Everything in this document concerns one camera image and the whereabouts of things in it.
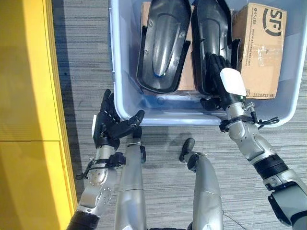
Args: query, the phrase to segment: plastic storage bin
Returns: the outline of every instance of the plastic storage bin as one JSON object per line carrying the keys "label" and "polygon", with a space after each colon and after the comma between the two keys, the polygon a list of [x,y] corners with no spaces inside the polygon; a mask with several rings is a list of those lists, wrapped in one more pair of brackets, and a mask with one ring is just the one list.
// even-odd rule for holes
{"label": "plastic storage bin", "polygon": [[[248,0],[226,0],[230,9],[240,10]],[[219,125],[225,112],[206,112],[195,96],[144,95],[131,81],[135,77],[141,36],[142,0],[112,0],[110,13],[111,51],[115,106],[127,119],[145,111],[143,126]],[[259,119],[274,116],[281,126],[294,115],[307,45],[306,0],[253,0],[287,11],[283,62],[276,98],[252,100]]]}

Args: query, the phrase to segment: black glove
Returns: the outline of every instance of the black glove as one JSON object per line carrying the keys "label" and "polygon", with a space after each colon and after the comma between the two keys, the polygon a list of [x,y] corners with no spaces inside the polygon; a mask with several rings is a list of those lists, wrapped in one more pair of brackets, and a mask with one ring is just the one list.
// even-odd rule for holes
{"label": "black glove", "polygon": [[114,94],[107,89],[101,103],[100,112],[96,117],[93,135],[96,148],[102,145],[110,145],[117,149],[120,144],[119,139],[137,130],[143,118],[144,111],[139,110],[129,120],[120,122],[120,117],[114,106]]}
{"label": "black glove", "polygon": [[217,56],[216,54],[209,55],[207,62],[208,82],[211,82],[212,88],[215,89],[218,97],[213,97],[209,100],[204,98],[201,99],[201,105],[208,111],[217,110],[220,107],[225,110],[230,104],[245,102],[245,97],[228,93],[225,90],[220,76],[220,72],[224,68],[231,68],[231,63],[228,60],[225,60],[222,56]]}

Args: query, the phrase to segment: black plastic cover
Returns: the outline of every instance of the black plastic cover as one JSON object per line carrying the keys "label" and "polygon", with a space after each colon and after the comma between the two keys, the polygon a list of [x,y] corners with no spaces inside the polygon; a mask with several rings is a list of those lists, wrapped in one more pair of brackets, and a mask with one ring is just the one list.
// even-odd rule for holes
{"label": "black plastic cover", "polygon": [[146,90],[171,93],[178,88],[190,42],[188,0],[152,0],[142,40],[137,80]]}
{"label": "black plastic cover", "polygon": [[239,40],[232,41],[231,12],[224,0],[196,0],[191,18],[193,33],[193,71],[198,91],[217,94],[212,80],[206,76],[210,54],[222,56],[237,69]]}

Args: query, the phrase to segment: yellow panel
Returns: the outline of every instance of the yellow panel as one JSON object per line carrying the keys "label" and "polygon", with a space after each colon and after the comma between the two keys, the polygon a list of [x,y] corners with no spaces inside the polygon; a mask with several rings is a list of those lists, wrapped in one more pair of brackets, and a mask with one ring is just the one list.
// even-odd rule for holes
{"label": "yellow panel", "polygon": [[50,0],[0,1],[3,230],[65,229],[77,204],[51,9]]}
{"label": "yellow panel", "polygon": [[0,140],[59,140],[42,0],[0,1]]}
{"label": "yellow panel", "polygon": [[0,228],[65,229],[72,215],[58,141],[0,143]]}

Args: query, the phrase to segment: gray carpet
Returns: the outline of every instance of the gray carpet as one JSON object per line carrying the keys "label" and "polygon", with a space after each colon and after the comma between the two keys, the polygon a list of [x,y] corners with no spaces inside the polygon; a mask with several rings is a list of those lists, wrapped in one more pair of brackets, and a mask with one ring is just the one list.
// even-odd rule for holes
{"label": "gray carpet", "polygon": [[[60,83],[74,174],[95,155],[91,138],[93,114],[102,95],[113,89],[110,73],[106,0],[53,0],[54,28]],[[307,182],[307,63],[297,110],[282,127],[261,130],[289,167]],[[148,227],[186,228],[192,221],[195,174],[178,161],[184,140],[194,137],[195,150],[209,155],[223,194],[225,213],[248,230],[289,229],[275,217],[269,192],[237,146],[218,127],[144,127],[147,162],[143,166]],[[126,139],[120,151],[125,151]],[[77,196],[84,181],[76,181]],[[117,193],[99,229],[113,229]],[[224,217],[224,229],[241,229]]]}

